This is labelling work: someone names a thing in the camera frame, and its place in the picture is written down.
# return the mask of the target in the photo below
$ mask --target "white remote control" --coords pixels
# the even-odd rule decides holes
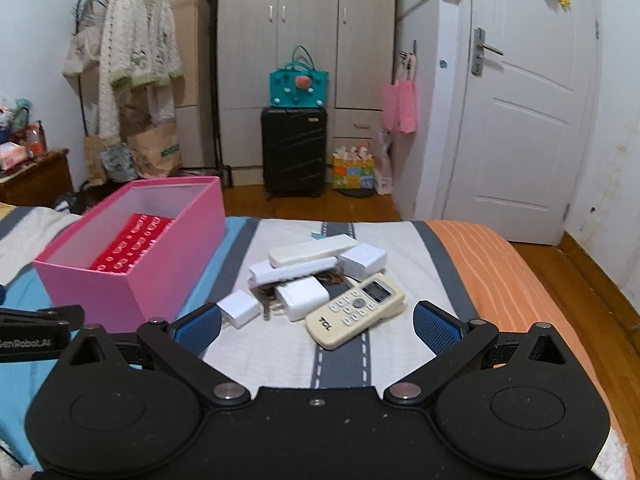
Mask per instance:
[[[273,267],[301,264],[319,260],[320,258],[337,256],[357,244],[357,241],[349,235],[329,236],[321,240],[312,240],[272,249],[269,253],[269,261]]]
[[[268,260],[263,260],[249,267],[249,272],[251,273],[249,288],[269,285],[270,283],[290,282],[296,278],[304,278],[324,270],[333,269],[337,264],[338,258],[331,256],[330,258],[274,269]]]
[[[321,347],[333,350],[404,308],[404,292],[376,274],[308,314],[306,329]]]

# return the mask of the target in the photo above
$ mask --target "door handle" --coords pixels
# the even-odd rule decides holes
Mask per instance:
[[[488,50],[497,54],[498,56],[504,56],[504,52],[499,48],[495,48],[494,46],[488,45],[484,42],[486,37],[486,33],[484,28],[477,27],[474,33],[474,52],[473,52],[473,60],[471,63],[471,73],[473,75],[481,76],[482,69],[484,68],[484,51]]]
[[[487,45],[486,43],[483,43],[480,46],[482,48],[484,48],[485,50],[489,50],[489,51],[493,52],[494,54],[497,54],[498,56],[504,56],[504,52],[501,51],[499,48],[495,48],[494,46]]]

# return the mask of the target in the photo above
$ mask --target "teal handbag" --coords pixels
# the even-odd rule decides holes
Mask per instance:
[[[296,52],[305,51],[311,66],[296,61]],[[284,68],[271,73],[271,106],[276,108],[323,108],[329,91],[329,73],[318,72],[314,60],[302,45],[291,54]]]

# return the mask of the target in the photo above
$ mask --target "bed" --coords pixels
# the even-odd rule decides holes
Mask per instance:
[[[44,246],[76,219],[44,208],[32,209],[0,213],[0,254],[7,237],[19,239],[34,232],[38,224],[30,220],[32,215],[46,218],[39,226],[38,246]],[[271,248],[305,242],[312,235],[341,233],[387,251],[385,273],[407,296],[408,308],[403,314],[373,327],[334,352],[316,346],[301,323],[290,323],[284,316],[273,316],[268,322],[255,319],[241,330],[224,328],[203,359],[244,384],[252,395],[261,385],[290,388],[373,385],[381,394],[434,357],[415,335],[412,323],[413,306],[420,300],[429,300],[461,320],[481,317],[506,332],[526,332],[539,320],[551,322],[606,400],[574,329],[542,284],[506,240],[476,224],[453,221],[343,224],[227,218],[225,237],[178,316],[206,301],[217,301],[235,288],[248,290],[248,266],[265,259]],[[11,247],[17,253],[15,244]],[[31,253],[33,250],[6,271],[2,267],[11,266],[3,263],[0,256],[0,277],[11,277],[7,307],[37,310],[51,305],[29,264],[37,254]],[[40,362],[0,366],[1,395],[10,399],[0,405],[0,439],[26,463],[36,466],[22,424],[31,398],[53,365],[54,362]],[[611,415],[612,430],[594,470],[606,479],[632,478],[633,469],[622,434]]]

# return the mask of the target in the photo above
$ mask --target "blue gripper pad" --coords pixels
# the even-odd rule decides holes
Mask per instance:
[[[168,334],[193,355],[200,356],[220,335],[221,328],[220,307],[215,303],[207,303],[171,323]]]
[[[429,301],[416,304],[414,330],[422,342],[436,355],[442,354],[468,333],[465,323]]]

